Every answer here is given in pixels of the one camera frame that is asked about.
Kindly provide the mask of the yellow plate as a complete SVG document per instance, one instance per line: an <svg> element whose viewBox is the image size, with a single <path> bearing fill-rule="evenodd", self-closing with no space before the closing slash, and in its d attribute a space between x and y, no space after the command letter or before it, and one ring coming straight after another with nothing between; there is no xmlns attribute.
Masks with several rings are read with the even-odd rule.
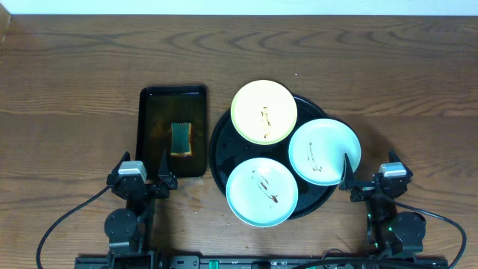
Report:
<svg viewBox="0 0 478 269"><path fill-rule="evenodd" d="M271 145L294 129L298 109L292 93L270 80L252 81L235 94L230 116L238 134L251 143Z"/></svg>

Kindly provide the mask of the orange green sponge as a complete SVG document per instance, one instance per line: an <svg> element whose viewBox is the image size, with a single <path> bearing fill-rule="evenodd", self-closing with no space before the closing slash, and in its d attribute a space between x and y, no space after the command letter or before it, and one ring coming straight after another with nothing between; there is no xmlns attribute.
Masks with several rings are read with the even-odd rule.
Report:
<svg viewBox="0 0 478 269"><path fill-rule="evenodd" d="M190 142L192 125L191 123L171 124L171 156L190 156L192 146Z"/></svg>

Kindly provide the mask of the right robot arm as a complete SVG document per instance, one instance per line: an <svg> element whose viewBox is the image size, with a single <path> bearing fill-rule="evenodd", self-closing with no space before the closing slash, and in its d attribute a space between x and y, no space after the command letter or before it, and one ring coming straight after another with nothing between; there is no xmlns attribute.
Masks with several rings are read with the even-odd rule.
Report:
<svg viewBox="0 0 478 269"><path fill-rule="evenodd" d="M367 208L367 241L376 247L376 259L413 259L423 251L426 220L413 211L398 212L395 199L407 192L412 171L394 151L389 162L382 164L370 181L355 178L349 157L344 156L344 169L339 189L350 192L351 202L364 202Z"/></svg>

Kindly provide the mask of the light green plate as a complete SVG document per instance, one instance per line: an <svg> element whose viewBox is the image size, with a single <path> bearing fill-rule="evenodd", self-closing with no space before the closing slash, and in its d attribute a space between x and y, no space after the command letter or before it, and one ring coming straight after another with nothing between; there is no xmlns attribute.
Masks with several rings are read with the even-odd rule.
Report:
<svg viewBox="0 0 478 269"><path fill-rule="evenodd" d="M300 178L313 185L336 185L341 181L345 157L352 170L357 170L361 144L356 133L341 121L316 119L294 132L288 157Z"/></svg>
<svg viewBox="0 0 478 269"><path fill-rule="evenodd" d="M270 158L240 163L226 183L226 199L237 218L266 228L285 222L294 212L299 191L291 171Z"/></svg>

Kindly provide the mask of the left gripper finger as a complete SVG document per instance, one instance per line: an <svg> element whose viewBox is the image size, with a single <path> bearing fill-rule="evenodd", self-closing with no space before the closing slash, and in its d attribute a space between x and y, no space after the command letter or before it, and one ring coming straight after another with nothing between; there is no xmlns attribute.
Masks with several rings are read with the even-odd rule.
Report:
<svg viewBox="0 0 478 269"><path fill-rule="evenodd" d="M119 169L123 162L130 161L130 160L131 160L130 153L128 151L125 151L121 159L119 160L118 164L116 165L116 168Z"/></svg>
<svg viewBox="0 0 478 269"><path fill-rule="evenodd" d="M161 156L161 162L158 169L158 178L160 180L169 180L170 179L170 170L167 164L167 150L163 151Z"/></svg>

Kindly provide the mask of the light green front plate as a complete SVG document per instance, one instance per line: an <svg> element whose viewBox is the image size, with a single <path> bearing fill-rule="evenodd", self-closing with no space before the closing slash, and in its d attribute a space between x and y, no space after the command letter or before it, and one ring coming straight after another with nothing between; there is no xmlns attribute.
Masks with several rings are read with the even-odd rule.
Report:
<svg viewBox="0 0 478 269"><path fill-rule="evenodd" d="M226 183L226 199L237 218L266 228L285 222L294 212L299 191L291 171L270 158L240 163Z"/></svg>

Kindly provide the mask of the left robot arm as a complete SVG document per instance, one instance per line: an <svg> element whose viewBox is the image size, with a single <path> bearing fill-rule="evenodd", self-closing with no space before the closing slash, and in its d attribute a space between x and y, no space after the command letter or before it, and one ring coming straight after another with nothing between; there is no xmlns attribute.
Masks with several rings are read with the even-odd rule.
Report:
<svg viewBox="0 0 478 269"><path fill-rule="evenodd" d="M125 208L111 212L104 225L109 238L107 268L168 268L169 262L150 246L155 201L166 199L178 187L177 178L167 165L167 152L161 157L158 181L148 183L142 161L132 161L125 152L107 177L111 192L126 201Z"/></svg>

